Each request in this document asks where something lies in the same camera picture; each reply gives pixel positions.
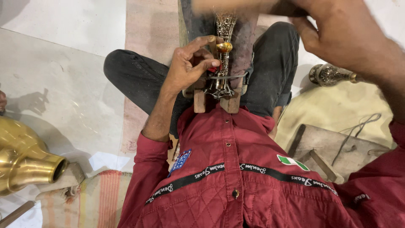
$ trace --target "shirt button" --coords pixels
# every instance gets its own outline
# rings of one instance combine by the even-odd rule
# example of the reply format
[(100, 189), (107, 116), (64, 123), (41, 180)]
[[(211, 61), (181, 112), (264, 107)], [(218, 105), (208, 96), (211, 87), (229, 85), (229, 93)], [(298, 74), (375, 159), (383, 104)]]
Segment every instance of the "shirt button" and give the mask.
[(233, 190), (232, 196), (235, 197), (235, 199), (238, 198), (238, 196), (239, 196), (239, 191), (238, 191), (237, 189)]

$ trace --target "black jeans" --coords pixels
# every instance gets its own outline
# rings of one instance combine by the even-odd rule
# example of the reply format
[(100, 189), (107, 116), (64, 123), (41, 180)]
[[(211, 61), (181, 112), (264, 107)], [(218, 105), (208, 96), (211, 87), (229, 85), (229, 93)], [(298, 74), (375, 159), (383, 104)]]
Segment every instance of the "black jeans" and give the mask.
[[(240, 105), (258, 116), (272, 116), (276, 106), (291, 100), (291, 85), (298, 65), (299, 35), (286, 22), (273, 24), (254, 47), (254, 71)], [(169, 67), (128, 50), (111, 52), (104, 74), (127, 98), (150, 114)], [(193, 104), (179, 93), (173, 107), (170, 133), (178, 138), (177, 120)]]

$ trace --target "knee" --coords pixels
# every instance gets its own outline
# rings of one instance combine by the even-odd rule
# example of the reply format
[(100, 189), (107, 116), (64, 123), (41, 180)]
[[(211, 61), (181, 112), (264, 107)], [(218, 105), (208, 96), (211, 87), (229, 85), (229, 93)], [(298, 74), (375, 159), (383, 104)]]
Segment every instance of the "knee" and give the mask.
[(276, 22), (272, 24), (268, 30), (272, 30), (273, 32), (297, 33), (294, 25), (288, 22)]
[(107, 57), (105, 57), (103, 71), (104, 75), (110, 81), (114, 78), (117, 71), (124, 64), (124, 60), (125, 58), (127, 58), (127, 55), (128, 53), (126, 50), (117, 49), (115, 51), (112, 51), (110, 54), (107, 55)]
[(300, 36), (295, 29), (294, 25), (288, 22), (276, 22), (272, 24), (266, 31), (267, 35), (277, 36), (277, 37), (289, 37), (293, 42), (298, 42)]

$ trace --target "quilted shirt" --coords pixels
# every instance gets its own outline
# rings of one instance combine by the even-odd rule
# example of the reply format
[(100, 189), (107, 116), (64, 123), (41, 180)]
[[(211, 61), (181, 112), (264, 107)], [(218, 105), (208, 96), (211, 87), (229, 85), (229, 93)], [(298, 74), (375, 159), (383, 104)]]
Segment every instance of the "quilted shirt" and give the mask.
[(171, 142), (140, 134), (118, 227), (405, 227), (404, 125), (390, 124), (395, 150), (342, 185), (289, 158), (268, 136), (274, 125), (246, 108), (191, 107), (170, 174)]

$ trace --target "striped rug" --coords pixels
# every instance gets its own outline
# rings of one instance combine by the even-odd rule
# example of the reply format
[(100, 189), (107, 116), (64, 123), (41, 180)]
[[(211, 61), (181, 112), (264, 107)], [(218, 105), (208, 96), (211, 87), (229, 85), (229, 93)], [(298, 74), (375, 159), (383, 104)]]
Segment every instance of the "striped rug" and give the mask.
[(106, 170), (80, 185), (41, 193), (43, 228), (114, 228), (131, 173)]

